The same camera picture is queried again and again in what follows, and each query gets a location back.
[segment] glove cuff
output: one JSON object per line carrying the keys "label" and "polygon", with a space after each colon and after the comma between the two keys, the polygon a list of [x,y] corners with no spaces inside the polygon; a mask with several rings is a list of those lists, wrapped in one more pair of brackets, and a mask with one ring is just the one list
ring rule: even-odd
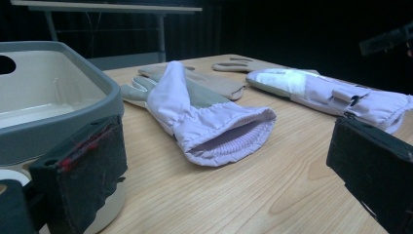
{"label": "glove cuff", "polygon": [[234,163],[261,147],[276,121],[268,107],[217,103],[191,111],[171,127],[189,161],[202,166]]}

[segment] plastic bin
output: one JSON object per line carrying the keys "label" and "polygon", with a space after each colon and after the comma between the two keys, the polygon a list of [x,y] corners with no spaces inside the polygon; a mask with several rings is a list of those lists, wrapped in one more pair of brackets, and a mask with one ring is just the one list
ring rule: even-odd
{"label": "plastic bin", "polygon": [[[6,176],[13,170],[30,178],[32,161],[88,123],[123,113],[120,87],[66,45],[0,43],[0,171]],[[106,199],[87,233],[116,217],[124,186]]]}

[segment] work glove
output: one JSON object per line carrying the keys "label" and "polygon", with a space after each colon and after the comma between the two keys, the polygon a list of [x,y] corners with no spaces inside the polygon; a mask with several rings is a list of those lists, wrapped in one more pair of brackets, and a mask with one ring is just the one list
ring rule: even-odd
{"label": "work glove", "polygon": [[[142,66],[138,69],[139,74],[152,77],[158,77],[158,80],[163,76],[165,67],[161,65]],[[191,69],[186,69],[186,78],[198,85],[201,85],[219,95],[222,95],[230,100],[237,100],[243,95],[245,85],[242,82],[234,81],[225,77],[212,76],[202,74]]]}
{"label": "work glove", "polygon": [[185,79],[185,68],[178,61],[168,64],[159,83],[135,77],[131,86],[121,89],[125,101],[145,106],[187,159],[202,166],[234,163],[255,152],[276,121],[268,107],[236,105]]}
{"label": "work glove", "polygon": [[413,97],[376,91],[296,69],[264,69],[247,74],[250,85],[336,116],[344,116],[393,134]]}
{"label": "work glove", "polygon": [[[266,61],[254,60],[250,58],[230,58],[212,65],[216,71],[235,71],[235,72],[252,72],[268,68],[291,68],[283,65],[277,65]],[[307,70],[319,74],[316,70]]]}

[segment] glove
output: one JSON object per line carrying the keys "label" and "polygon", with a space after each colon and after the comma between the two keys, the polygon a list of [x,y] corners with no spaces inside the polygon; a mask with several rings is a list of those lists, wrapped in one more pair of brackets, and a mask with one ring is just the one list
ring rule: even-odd
{"label": "glove", "polygon": [[272,94],[318,111],[357,119],[389,134],[400,127],[413,97],[375,91],[303,70],[264,69],[246,76],[246,82]]}
{"label": "glove", "polygon": [[178,61],[168,64],[158,84],[136,77],[132,86],[121,89],[125,101],[145,106],[176,139],[187,159],[202,166],[234,163],[255,152],[276,121],[268,107],[238,106],[185,79]]}
{"label": "glove", "polygon": [[[138,69],[139,74],[160,80],[165,68],[160,65],[142,66]],[[227,79],[225,77],[205,75],[187,68],[186,78],[198,85],[204,86],[230,100],[236,100],[243,95],[245,85],[242,82]]]}
{"label": "glove", "polygon": [[221,61],[212,65],[212,69],[217,71],[240,71],[252,72],[268,68],[290,68],[283,65],[277,65],[265,61],[253,60],[250,58],[230,58],[228,61]]}

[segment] table leg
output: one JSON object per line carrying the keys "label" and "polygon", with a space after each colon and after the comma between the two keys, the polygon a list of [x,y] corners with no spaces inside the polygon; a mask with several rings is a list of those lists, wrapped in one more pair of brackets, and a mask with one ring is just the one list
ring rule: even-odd
{"label": "table leg", "polygon": [[51,32],[52,40],[57,41],[57,33],[55,30],[55,25],[53,24],[52,13],[50,11],[45,11],[46,21],[48,22],[49,31]]}
{"label": "table leg", "polygon": [[165,31],[164,31],[164,17],[165,14],[157,15],[158,22],[158,47],[159,47],[159,61],[165,62],[167,60],[167,52],[165,50]]}

